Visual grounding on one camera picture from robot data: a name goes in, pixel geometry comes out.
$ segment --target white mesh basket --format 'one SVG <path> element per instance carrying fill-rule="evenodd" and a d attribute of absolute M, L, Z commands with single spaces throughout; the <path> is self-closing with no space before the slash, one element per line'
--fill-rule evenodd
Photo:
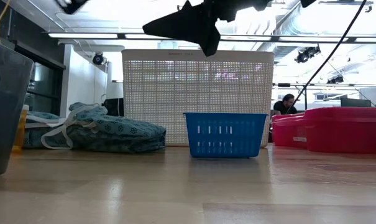
<path fill-rule="evenodd" d="M 124 114 L 167 129 L 168 145 L 187 145 L 184 112 L 270 112 L 271 52 L 123 50 Z M 268 143 L 265 128 L 262 146 Z"/>

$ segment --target person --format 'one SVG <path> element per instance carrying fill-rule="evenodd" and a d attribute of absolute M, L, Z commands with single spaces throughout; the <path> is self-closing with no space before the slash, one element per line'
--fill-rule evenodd
<path fill-rule="evenodd" d="M 287 94 L 283 97 L 282 101 L 278 101 L 273 105 L 273 109 L 280 111 L 281 114 L 287 114 L 288 109 L 294 102 L 294 95 L 292 94 Z M 296 114 L 297 109 L 295 107 L 291 107 L 290 111 L 288 114 Z"/>

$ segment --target orange container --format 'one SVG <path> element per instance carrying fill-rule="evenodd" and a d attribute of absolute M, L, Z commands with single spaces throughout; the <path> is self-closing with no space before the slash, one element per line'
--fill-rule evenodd
<path fill-rule="evenodd" d="M 13 153 L 22 152 L 22 146 L 24 145 L 26 115 L 27 115 L 28 110 L 29 110 L 29 106 L 24 105 L 22 112 L 21 112 L 21 117 L 19 118 L 18 129 L 16 131 L 14 145 L 12 147 Z"/>

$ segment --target teal patterned blanket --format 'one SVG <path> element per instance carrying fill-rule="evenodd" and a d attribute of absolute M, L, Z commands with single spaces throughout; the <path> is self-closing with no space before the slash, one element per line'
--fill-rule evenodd
<path fill-rule="evenodd" d="M 24 149 L 138 153 L 165 148 L 166 130 L 161 126 L 108 116 L 106 108 L 98 105 L 75 103 L 69 110 L 67 119 L 56 127 L 58 116 L 28 112 L 27 127 L 32 128 L 25 129 Z"/>

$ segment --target red plastic bin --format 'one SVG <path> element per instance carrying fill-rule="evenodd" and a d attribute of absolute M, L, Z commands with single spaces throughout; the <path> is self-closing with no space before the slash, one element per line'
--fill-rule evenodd
<path fill-rule="evenodd" d="M 306 149 L 305 114 L 273 116 L 272 139 L 276 146 Z"/>
<path fill-rule="evenodd" d="M 376 108 L 318 108 L 304 117 L 308 150 L 376 154 Z"/>

